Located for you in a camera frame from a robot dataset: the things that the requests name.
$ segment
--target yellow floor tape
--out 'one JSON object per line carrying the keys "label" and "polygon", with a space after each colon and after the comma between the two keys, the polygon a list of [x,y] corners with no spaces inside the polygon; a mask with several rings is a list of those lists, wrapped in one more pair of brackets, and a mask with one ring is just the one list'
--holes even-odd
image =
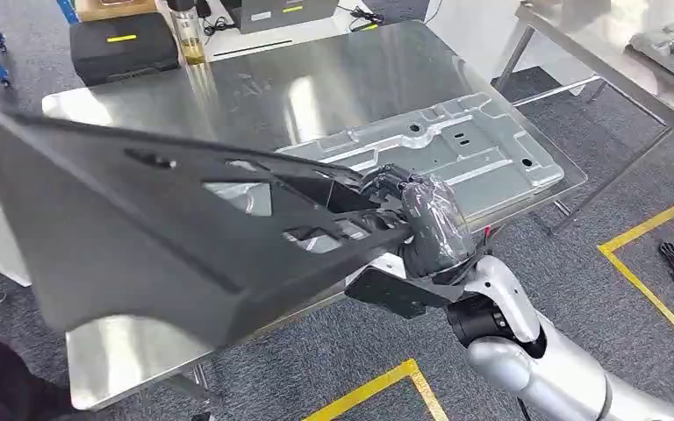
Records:
{"label": "yellow floor tape", "polygon": [[669,220],[674,218],[674,206],[668,210],[665,210],[654,217],[642,222],[641,224],[637,225],[636,227],[632,228],[631,230],[624,232],[614,239],[611,239],[610,241],[606,242],[605,244],[601,244],[598,246],[598,250],[610,261],[618,270],[621,272],[622,275],[624,275],[627,280],[632,282],[632,284],[640,290],[640,292],[643,293],[644,296],[647,297],[647,299],[654,305],[661,313],[663,313],[663,316],[668,319],[668,321],[673,324],[674,326],[674,314],[668,307],[663,304],[662,301],[660,301],[659,298],[655,294],[652,293],[652,291],[645,286],[644,283],[642,283],[635,274],[632,273],[629,268],[627,268],[624,263],[619,260],[618,257],[616,257],[615,254],[613,254],[616,249],[626,245],[630,241],[634,241],[635,239],[640,238],[642,235],[645,233],[655,229],[659,225],[662,225]]}
{"label": "yellow floor tape", "polygon": [[387,389],[392,384],[406,377],[409,377],[414,383],[415,388],[417,388],[419,394],[422,396],[422,400],[425,401],[425,405],[427,405],[427,408],[430,410],[433,419],[435,421],[448,421],[448,416],[446,416],[446,413],[443,411],[441,404],[438,403],[438,400],[435,399],[435,394],[430,389],[430,385],[427,384],[425,376],[419,371],[417,362],[413,359],[409,359],[399,364],[388,372],[379,375],[370,382],[363,384],[361,387],[328,404],[324,408],[317,410],[310,416],[304,418],[304,421],[327,421],[335,419],[350,408],[365,402],[371,396],[381,390]]}

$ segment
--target black plastic panel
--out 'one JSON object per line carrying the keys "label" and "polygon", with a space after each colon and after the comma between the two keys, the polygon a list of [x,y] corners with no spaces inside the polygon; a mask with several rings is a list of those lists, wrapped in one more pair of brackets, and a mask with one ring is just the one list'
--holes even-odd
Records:
{"label": "black plastic panel", "polygon": [[[62,331],[133,314],[212,346],[246,337],[408,237],[400,222],[365,223],[391,213],[356,196],[360,178],[285,155],[0,111],[0,204],[45,319]],[[305,189],[310,179],[343,203]],[[249,215],[203,182],[268,183],[272,215]],[[346,235],[335,223],[344,219],[367,235]],[[310,253],[283,235],[305,228],[341,246]]]}

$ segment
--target glass bottle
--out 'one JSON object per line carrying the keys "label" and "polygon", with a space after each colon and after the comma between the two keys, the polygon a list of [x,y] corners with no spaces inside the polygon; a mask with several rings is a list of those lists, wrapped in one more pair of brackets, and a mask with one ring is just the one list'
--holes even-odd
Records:
{"label": "glass bottle", "polygon": [[205,63],[195,0],[168,0],[168,5],[184,60],[190,65]]}

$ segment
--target black cable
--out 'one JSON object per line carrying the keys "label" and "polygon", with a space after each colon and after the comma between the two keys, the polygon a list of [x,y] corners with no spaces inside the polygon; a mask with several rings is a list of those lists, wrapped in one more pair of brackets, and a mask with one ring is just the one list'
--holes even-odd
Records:
{"label": "black cable", "polygon": [[385,20],[384,15],[382,15],[382,14],[380,14],[380,13],[371,13],[371,12],[369,12],[369,11],[364,11],[363,9],[361,9],[361,8],[358,7],[358,6],[356,6],[356,7],[355,7],[354,9],[352,9],[352,10],[350,10],[350,9],[348,9],[348,8],[346,8],[346,7],[342,7],[342,6],[340,6],[340,5],[337,5],[337,7],[340,8],[340,9],[343,9],[344,11],[349,11],[349,12],[350,12],[350,16],[352,16],[353,18],[355,18],[355,20],[353,20],[352,23],[350,23],[350,25],[348,26],[348,29],[349,29],[350,31],[353,30],[353,24],[354,24],[355,22],[357,22],[358,19],[365,19],[365,20],[369,21],[370,23],[376,24],[376,25],[382,24],[382,23],[384,22],[384,20]]}
{"label": "black cable", "polygon": [[226,29],[233,29],[235,27],[236,24],[229,24],[228,19],[226,19],[225,16],[219,16],[212,25],[210,22],[208,22],[208,19],[203,19],[203,32],[208,36],[205,44],[208,44],[208,41],[211,40],[211,37],[214,33],[218,31],[225,31]]}
{"label": "black cable", "polygon": [[435,19],[435,17],[438,16],[438,12],[441,11],[442,5],[443,5],[443,0],[440,0],[440,2],[438,2],[438,8],[435,9],[435,13],[433,13],[433,16],[431,16],[428,20],[425,21],[425,25],[429,24],[431,20]]}
{"label": "black cable", "polygon": [[526,421],[531,421],[531,416],[528,415],[528,408],[526,408],[526,404],[518,399],[518,405],[520,406],[520,412],[523,412],[523,418],[525,418]]}

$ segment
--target gray carpet floor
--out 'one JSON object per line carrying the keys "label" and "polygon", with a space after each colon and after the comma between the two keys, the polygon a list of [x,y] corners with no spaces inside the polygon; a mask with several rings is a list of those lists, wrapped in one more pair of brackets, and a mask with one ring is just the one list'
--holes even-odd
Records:
{"label": "gray carpet floor", "polygon": [[[426,2],[370,2],[391,20],[421,18]],[[9,37],[7,60],[15,89],[0,101],[39,111],[48,93],[81,86],[68,58],[67,26],[53,2],[0,5]],[[556,83],[540,69],[515,75],[510,99]],[[607,89],[595,103],[562,94],[522,107],[590,176],[565,200],[577,203],[659,130]],[[565,334],[634,385],[674,402],[674,328],[596,248],[674,205],[674,139],[665,142],[623,182],[556,237],[546,227],[560,216],[547,208],[519,218],[498,237],[496,255],[518,275],[534,305]],[[674,240],[674,220],[616,252],[674,312],[674,286],[656,253]],[[29,289],[0,275],[10,299],[0,304],[0,339],[38,375],[68,382],[61,335],[45,327]],[[219,420],[290,420],[308,416],[402,361],[413,358],[451,420],[522,419],[516,402],[483,382],[439,311],[405,321],[344,300],[263,337],[222,351],[205,363],[225,407]],[[205,407],[155,386],[99,411],[98,420],[187,420]],[[343,414],[345,420],[432,419],[403,380]]]}

